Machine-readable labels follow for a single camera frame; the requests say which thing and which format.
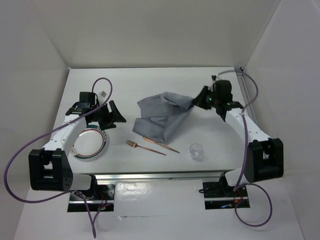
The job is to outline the grey cloth placemat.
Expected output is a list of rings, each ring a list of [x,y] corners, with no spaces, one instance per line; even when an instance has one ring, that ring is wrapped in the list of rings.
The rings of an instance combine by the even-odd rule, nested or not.
[[[146,97],[137,105],[140,117],[135,119],[132,131],[161,144],[169,143],[194,107],[192,97],[173,92]]]

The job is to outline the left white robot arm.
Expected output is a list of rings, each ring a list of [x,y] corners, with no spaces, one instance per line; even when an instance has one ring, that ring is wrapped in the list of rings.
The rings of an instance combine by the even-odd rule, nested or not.
[[[99,187],[90,174],[73,173],[69,153],[87,126],[96,122],[102,130],[113,129],[126,119],[114,101],[98,101],[93,92],[80,92],[79,100],[66,112],[63,125],[41,149],[28,155],[30,186],[35,191],[68,192],[80,190],[88,200],[97,197]]]

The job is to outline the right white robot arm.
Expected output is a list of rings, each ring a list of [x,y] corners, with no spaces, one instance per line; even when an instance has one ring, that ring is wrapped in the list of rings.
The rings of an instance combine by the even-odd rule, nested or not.
[[[214,108],[244,141],[242,166],[221,175],[220,194],[230,196],[239,186],[284,175],[283,142],[264,133],[246,114],[245,107],[233,100],[230,81],[217,80],[212,86],[205,85],[192,104],[204,110]]]

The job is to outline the white plate green red rim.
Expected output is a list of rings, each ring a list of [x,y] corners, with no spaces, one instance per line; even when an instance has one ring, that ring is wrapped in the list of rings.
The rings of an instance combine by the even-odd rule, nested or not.
[[[89,124],[79,134],[70,150],[70,154],[83,162],[95,161],[105,151],[107,144],[107,133],[98,125]]]

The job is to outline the copper fork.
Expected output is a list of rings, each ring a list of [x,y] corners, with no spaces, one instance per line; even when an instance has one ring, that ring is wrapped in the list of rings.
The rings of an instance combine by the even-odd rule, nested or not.
[[[157,151],[157,150],[154,150],[154,149],[151,149],[151,148],[142,146],[142,145],[138,145],[136,142],[133,142],[133,141],[128,140],[128,139],[125,141],[125,143],[126,143],[127,145],[129,145],[130,147],[132,147],[132,148],[141,148],[141,149],[144,149],[144,150],[147,150],[147,151],[150,151],[150,152],[159,154],[159,155],[166,156],[165,153],[162,153],[162,152],[160,152],[160,151]]]

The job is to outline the copper knife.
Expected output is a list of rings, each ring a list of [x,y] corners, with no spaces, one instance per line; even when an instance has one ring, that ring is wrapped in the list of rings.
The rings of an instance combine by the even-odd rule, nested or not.
[[[147,138],[147,137],[142,137],[142,138],[143,138],[145,141],[147,141],[147,142],[156,144],[156,145],[158,145],[158,146],[160,146],[160,147],[162,147],[162,148],[165,148],[165,149],[167,149],[167,150],[170,150],[170,151],[172,151],[172,152],[175,152],[175,153],[180,154],[179,151],[177,151],[177,150],[175,150],[175,149],[173,149],[173,148],[171,148],[171,147],[169,147],[169,146],[167,146],[167,145],[165,145],[165,144],[163,144],[163,143],[158,143],[158,142],[156,142],[156,141],[154,141],[154,140],[151,140],[151,139],[149,139],[149,138]]]

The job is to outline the clear glass cup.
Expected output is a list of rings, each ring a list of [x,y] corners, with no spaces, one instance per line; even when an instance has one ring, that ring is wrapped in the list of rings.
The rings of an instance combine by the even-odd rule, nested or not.
[[[193,160],[201,160],[203,156],[203,147],[199,143],[193,143],[189,147],[189,154]]]

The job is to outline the aluminium front rail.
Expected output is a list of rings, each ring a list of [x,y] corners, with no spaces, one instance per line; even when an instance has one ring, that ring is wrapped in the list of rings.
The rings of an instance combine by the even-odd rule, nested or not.
[[[155,181],[155,180],[183,180],[183,179],[216,179],[225,173],[222,171],[196,172],[151,172],[124,174],[78,174],[70,170],[60,171],[56,175],[51,169],[44,169],[37,176],[30,176],[30,184],[34,189],[42,191],[68,191],[71,189],[88,189],[91,185],[112,181]]]

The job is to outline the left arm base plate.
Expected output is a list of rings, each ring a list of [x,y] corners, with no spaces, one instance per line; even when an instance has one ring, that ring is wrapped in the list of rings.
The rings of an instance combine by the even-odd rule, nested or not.
[[[88,208],[91,212],[113,212],[116,184],[98,184],[94,191],[86,190],[79,193],[71,193],[68,201],[68,213],[86,212],[86,206],[81,195],[86,199]]]

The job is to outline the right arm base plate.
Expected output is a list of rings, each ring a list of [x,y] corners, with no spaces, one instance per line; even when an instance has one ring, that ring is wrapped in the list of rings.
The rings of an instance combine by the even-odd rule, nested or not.
[[[233,187],[222,182],[203,182],[202,188],[198,190],[204,197],[206,210],[250,208],[250,201],[246,187],[234,191]]]

